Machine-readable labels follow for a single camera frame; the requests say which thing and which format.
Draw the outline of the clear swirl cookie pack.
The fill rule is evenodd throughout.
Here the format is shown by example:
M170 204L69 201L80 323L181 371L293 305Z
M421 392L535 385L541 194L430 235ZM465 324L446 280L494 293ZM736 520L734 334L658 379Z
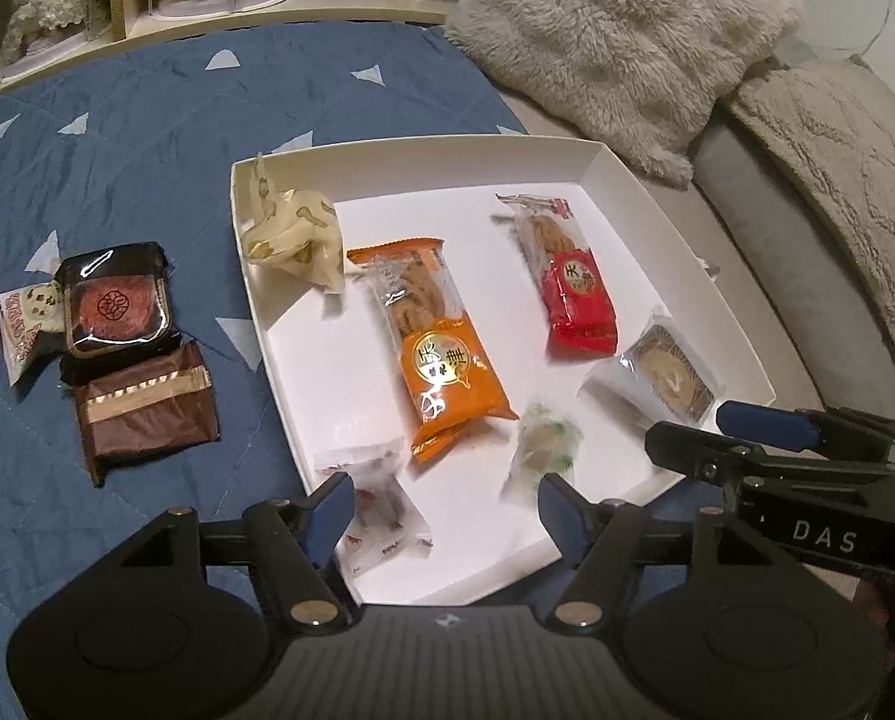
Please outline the clear swirl cookie pack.
M721 395L711 367L660 307L630 346L592 367L579 389L631 433L661 421L701 427Z

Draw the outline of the beige textured blanket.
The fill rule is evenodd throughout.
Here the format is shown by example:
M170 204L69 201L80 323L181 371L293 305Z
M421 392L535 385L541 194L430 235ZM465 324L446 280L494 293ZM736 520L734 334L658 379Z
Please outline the beige textured blanket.
M859 60L813 60L750 76L727 110L838 239L895 351L895 93Z

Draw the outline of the red cracker pack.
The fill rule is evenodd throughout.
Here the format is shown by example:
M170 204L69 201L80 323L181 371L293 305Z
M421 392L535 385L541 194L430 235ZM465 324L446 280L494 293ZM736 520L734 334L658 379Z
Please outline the red cracker pack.
M617 314L573 208L561 197L496 195L546 309L548 348L564 358L617 353Z

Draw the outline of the white shallow cardboard tray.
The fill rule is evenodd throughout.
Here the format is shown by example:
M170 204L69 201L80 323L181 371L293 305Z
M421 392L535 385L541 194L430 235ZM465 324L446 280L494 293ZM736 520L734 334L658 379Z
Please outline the white shallow cardboard tray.
M319 483L342 452L407 449L446 422L461 434L400 484L430 528L377 566L338 559L358 600L467 605L557 559L529 493L507 483L534 406L573 422L569 476L591 499L644 504L675 483L623 416L586 392L591 359L548 341L546 310L512 231L509 199L552 199L581 228L578 286L602 281L630 349L654 320L710 376L717 398L767 405L773 385L726 299L648 190L607 146L525 135L447 135L262 154L231 171L231 221L246 232L270 200L335 211L343 244L397 245L342 293L242 265L260 354L298 472Z

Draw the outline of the clear green-dot candy packet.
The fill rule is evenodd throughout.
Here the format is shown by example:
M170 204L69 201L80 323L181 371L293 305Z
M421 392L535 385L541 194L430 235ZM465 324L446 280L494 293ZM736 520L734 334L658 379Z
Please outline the clear green-dot candy packet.
M581 429L573 419L541 401L531 401L519 421L518 442L501 499L534 505L539 484L548 473L571 481L581 442Z

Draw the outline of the white printed snack packet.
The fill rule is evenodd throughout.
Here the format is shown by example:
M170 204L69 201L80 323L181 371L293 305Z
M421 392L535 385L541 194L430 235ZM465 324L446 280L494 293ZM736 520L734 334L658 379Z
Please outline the white printed snack packet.
M65 344L64 303L55 281L0 293L2 356L11 387L41 356Z

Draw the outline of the orange cracker pack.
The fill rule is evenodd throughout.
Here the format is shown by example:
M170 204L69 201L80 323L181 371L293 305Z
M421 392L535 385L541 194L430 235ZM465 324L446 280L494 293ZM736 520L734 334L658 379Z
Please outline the orange cracker pack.
M394 341L418 418L410 450L436 460L472 422L518 417L465 309L441 239L358 247L349 262L366 277Z

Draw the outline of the blue quilted triangle blanket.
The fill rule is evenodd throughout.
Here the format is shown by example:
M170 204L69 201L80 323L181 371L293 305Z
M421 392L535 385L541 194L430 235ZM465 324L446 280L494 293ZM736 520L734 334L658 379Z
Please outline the blue quilted triangle blanket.
M621 639L654 466L555 358L503 197L555 197L630 343L717 293L626 167L319 135L424 29L237 32L0 99L0 280L41 232L80 387L0 385L0 717L657 718Z

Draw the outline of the brown gold-band cake pack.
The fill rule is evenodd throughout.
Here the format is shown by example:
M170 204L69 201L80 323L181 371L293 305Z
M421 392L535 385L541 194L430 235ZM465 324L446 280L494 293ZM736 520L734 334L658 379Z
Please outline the brown gold-band cake pack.
M193 341L168 344L155 356L65 355L61 378L72 392L86 472L96 488L117 468L220 438L212 376Z

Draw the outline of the small clear candy packet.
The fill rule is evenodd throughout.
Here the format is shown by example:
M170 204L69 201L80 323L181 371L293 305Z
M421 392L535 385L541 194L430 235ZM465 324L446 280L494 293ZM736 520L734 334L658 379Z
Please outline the small clear candy packet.
M427 559L433 551L430 525L400 483L409 458L406 441L394 439L329 450L314 459L319 478L343 472L353 481L355 515L337 548L343 571L350 577L394 557Z

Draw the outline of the black mooncake pack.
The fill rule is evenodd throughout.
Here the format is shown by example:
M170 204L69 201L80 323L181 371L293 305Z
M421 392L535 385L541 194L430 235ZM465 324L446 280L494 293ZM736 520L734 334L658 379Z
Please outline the black mooncake pack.
M75 359L111 356L173 332L168 260L153 241L68 257L55 273L64 303L65 344Z

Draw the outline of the grey mattress edge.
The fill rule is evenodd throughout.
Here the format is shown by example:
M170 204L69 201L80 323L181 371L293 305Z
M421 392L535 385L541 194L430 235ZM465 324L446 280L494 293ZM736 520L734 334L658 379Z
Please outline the grey mattress edge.
M818 213L732 117L692 145L695 185L753 271L820 400L895 418L895 349Z

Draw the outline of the cream pastry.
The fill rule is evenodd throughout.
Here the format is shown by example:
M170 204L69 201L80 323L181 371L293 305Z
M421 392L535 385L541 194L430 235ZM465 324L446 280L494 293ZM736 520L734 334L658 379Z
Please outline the cream pastry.
M334 204L307 188L280 190L257 154L249 179L251 222L239 232L247 262L285 271L327 294L342 294L343 239Z

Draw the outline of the white fluffy pillow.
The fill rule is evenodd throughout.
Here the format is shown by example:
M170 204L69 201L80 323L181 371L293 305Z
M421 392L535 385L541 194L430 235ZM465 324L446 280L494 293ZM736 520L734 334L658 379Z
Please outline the white fluffy pillow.
M717 101L802 20L800 0L459 0L446 36L493 82L683 188Z

